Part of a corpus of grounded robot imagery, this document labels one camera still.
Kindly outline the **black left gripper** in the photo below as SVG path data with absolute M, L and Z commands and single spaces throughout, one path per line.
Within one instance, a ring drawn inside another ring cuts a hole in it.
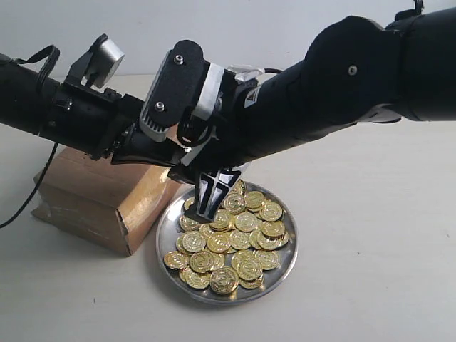
M 155 142 L 139 128 L 143 101 L 114 90 L 104 92 L 62 82 L 48 103 L 39 136 L 114 165 L 177 165 L 185 150 L 169 138 Z

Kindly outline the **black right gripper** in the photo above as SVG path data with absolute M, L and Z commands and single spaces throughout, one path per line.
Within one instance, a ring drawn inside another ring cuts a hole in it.
M 249 81 L 223 100 L 214 124 L 215 137 L 197 152 L 188 166 L 180 163 L 169 176 L 195 184 L 194 202 L 185 215 L 205 224 L 240 178 L 241 170 L 228 170 L 288 150 L 306 142 L 305 106 L 301 76 L 277 74 L 259 85 Z

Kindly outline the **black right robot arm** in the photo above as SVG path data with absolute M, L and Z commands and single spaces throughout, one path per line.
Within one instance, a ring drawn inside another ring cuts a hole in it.
M 304 59 L 222 94 L 211 134 L 170 170 L 195 186 L 191 219 L 208 223 L 253 160 L 358 123 L 455 119 L 455 10 L 408 10 L 386 27 L 359 16 L 324 29 Z

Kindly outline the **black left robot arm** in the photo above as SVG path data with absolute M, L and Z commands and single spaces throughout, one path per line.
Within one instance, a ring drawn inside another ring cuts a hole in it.
M 143 101 L 49 78 L 60 56 L 53 45 L 27 60 L 1 56 L 1 123 L 113 165 L 177 165 L 185 150 L 155 142 L 139 128 Z

